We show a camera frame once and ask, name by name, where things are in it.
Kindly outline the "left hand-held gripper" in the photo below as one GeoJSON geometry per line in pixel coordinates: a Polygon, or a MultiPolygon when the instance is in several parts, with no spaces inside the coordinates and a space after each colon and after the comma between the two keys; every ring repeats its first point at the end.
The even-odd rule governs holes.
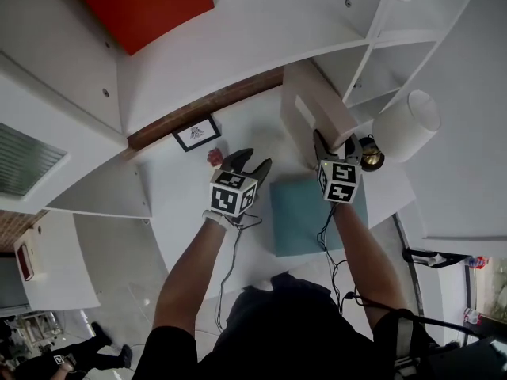
{"type": "Polygon", "coordinates": [[[210,210],[224,215],[234,225],[239,225],[243,215],[254,205],[257,190],[273,165],[272,159],[267,158],[248,176],[238,174],[253,153],[253,148],[246,148],[229,154],[210,181],[210,210]]]}

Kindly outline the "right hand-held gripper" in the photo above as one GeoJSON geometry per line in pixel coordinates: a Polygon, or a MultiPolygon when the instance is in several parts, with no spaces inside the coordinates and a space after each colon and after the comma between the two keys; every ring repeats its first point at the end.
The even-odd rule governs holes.
{"type": "Polygon", "coordinates": [[[323,199],[334,203],[352,203],[360,186],[361,168],[346,162],[361,162],[360,140],[351,134],[345,141],[345,161],[339,161],[318,129],[313,131],[314,150],[318,163],[318,184],[323,199]]]}

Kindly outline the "beige box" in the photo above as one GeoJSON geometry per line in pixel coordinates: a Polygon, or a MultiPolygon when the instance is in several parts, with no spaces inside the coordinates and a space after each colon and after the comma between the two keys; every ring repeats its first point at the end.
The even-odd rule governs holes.
{"type": "Polygon", "coordinates": [[[357,122],[318,68],[304,59],[284,67],[280,117],[310,168],[317,165],[313,132],[319,131],[331,150],[353,133],[357,122]]]}

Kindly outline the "teal box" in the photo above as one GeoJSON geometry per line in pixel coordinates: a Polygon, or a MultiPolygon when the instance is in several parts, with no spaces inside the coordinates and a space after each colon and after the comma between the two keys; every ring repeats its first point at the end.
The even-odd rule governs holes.
{"type": "Polygon", "coordinates": [[[313,178],[282,180],[269,186],[273,216],[274,253],[298,257],[322,252],[317,235],[331,210],[313,178]]]}

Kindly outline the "person's left forearm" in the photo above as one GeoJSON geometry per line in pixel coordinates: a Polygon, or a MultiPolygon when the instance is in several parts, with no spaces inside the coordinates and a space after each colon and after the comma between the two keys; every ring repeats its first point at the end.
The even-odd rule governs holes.
{"type": "Polygon", "coordinates": [[[196,317],[226,232],[217,221],[204,220],[162,286],[154,314],[155,329],[169,326],[195,332],[196,317]]]}

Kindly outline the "person's right forearm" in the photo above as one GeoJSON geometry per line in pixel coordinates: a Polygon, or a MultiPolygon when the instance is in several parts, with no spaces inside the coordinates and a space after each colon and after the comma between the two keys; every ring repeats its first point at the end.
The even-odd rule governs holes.
{"type": "Polygon", "coordinates": [[[334,221],[360,296],[365,301],[405,309],[406,300],[391,261],[352,206],[339,203],[334,209],[334,221]]]}

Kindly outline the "black framed picture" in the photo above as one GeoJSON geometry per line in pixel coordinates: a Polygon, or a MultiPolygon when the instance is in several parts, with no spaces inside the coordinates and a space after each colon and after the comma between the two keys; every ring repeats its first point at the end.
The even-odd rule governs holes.
{"type": "Polygon", "coordinates": [[[221,136],[221,132],[211,115],[188,123],[172,132],[184,152],[189,152],[221,136]]]}

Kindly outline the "white table lamp brass base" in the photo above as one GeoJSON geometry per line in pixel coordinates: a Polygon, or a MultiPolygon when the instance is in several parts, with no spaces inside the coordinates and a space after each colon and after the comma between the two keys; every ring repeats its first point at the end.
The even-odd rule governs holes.
{"type": "Polygon", "coordinates": [[[405,163],[439,131],[441,119],[436,102],[419,89],[410,91],[393,105],[377,112],[371,104],[360,106],[365,172],[382,168],[386,160],[405,163]]]}

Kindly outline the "white desk with drawers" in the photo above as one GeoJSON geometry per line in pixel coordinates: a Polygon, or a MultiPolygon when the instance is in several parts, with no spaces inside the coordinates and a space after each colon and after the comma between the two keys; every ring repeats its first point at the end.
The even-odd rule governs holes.
{"type": "Polygon", "coordinates": [[[213,169],[207,162],[216,147],[235,152],[252,147],[245,169],[254,170],[266,158],[273,161],[259,190],[252,215],[262,223],[241,235],[227,235],[206,293],[213,298],[223,287],[235,291],[268,279],[311,260],[310,255],[277,257],[274,254],[273,221],[269,186],[272,182],[315,178],[299,156],[280,118],[281,89],[276,87],[215,113],[221,136],[184,152],[173,136],[136,155],[139,172],[151,205],[151,226],[167,268],[172,268],[203,222],[209,207],[213,169]]]}

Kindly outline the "white shelf cabinet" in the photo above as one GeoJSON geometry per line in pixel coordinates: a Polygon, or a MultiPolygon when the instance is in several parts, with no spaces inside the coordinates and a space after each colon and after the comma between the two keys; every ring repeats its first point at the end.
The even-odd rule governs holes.
{"type": "Polygon", "coordinates": [[[217,89],[364,45],[387,0],[215,0],[133,55],[81,0],[0,0],[0,210],[145,218],[158,188],[114,164],[127,137],[217,89]]]}

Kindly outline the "person's black clothing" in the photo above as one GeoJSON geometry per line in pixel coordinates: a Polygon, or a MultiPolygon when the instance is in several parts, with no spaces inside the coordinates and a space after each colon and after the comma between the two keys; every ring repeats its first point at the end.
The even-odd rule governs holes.
{"type": "Polygon", "coordinates": [[[288,273],[243,291],[215,346],[175,327],[151,331],[132,380],[394,380],[398,315],[357,332],[323,286],[288,273]]]}

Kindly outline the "red panel sign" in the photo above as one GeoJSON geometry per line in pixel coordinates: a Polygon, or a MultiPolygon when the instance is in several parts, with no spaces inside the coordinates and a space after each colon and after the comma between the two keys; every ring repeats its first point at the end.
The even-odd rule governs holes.
{"type": "Polygon", "coordinates": [[[83,1],[129,55],[215,7],[213,0],[83,1]]]}

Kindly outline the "white side cabinet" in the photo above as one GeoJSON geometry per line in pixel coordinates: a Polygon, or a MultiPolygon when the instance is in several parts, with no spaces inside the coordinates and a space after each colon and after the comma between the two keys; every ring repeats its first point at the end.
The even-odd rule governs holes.
{"type": "Polygon", "coordinates": [[[78,310],[132,296],[151,304],[167,269],[151,225],[137,218],[49,211],[15,246],[34,259],[23,282],[33,310],[78,310]]]}

